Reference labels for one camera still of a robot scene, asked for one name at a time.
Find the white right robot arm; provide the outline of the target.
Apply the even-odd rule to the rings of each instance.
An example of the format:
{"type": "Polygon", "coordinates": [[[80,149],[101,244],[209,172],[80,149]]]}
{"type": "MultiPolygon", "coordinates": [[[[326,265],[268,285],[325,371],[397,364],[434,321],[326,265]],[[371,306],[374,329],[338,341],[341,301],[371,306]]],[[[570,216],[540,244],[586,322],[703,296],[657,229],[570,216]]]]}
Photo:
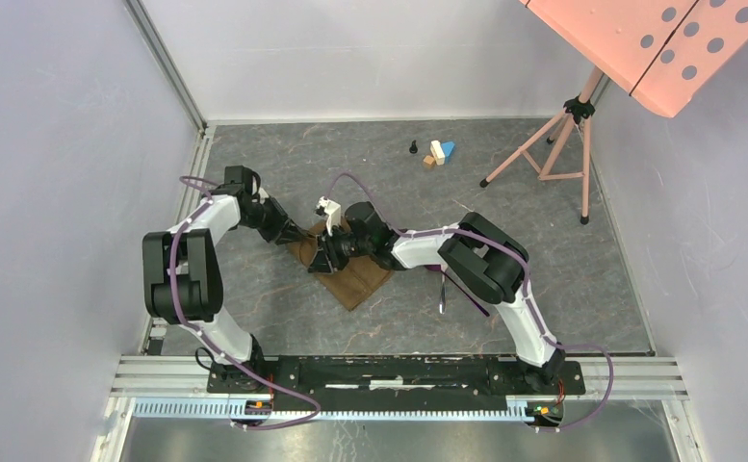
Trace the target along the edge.
{"type": "Polygon", "coordinates": [[[370,202],[342,209],[327,198],[318,201],[316,213],[324,218],[325,228],[317,237],[309,271],[336,273],[357,257],[368,257],[384,270],[448,270],[478,300],[497,309],[522,364],[524,385],[545,393],[559,381],[565,354],[531,294],[529,255],[487,218],[471,212],[441,228],[400,230],[370,202]]]}

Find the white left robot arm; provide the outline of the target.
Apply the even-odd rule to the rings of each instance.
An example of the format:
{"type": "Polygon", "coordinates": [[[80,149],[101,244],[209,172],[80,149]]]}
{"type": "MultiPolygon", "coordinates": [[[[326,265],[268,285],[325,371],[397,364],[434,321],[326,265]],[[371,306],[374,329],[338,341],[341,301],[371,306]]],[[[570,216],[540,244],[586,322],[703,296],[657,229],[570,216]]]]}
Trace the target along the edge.
{"type": "Polygon", "coordinates": [[[184,176],[197,188],[198,206],[166,231],[142,239],[144,303],[149,315],[189,332],[245,392],[267,382],[268,367],[255,337],[223,306],[224,288],[216,245],[229,231],[245,227],[271,244],[297,244],[309,234],[262,187],[260,175],[244,166],[227,167],[223,180],[184,176]]]}

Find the brown cloth napkin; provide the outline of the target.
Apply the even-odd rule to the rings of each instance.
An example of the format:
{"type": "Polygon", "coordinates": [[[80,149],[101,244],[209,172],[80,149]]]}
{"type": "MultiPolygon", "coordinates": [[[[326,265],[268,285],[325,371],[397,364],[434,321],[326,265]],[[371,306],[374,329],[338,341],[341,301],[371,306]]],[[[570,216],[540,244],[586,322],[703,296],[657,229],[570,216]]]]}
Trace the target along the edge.
{"type": "MultiPolygon", "coordinates": [[[[319,221],[309,229],[311,238],[286,244],[287,250],[304,267],[308,267],[316,254],[315,235],[319,235],[324,229],[325,222],[319,221]]],[[[339,272],[312,273],[312,276],[319,280],[346,310],[353,311],[386,284],[393,274],[392,270],[381,268],[370,257],[353,257],[339,272]]]]}

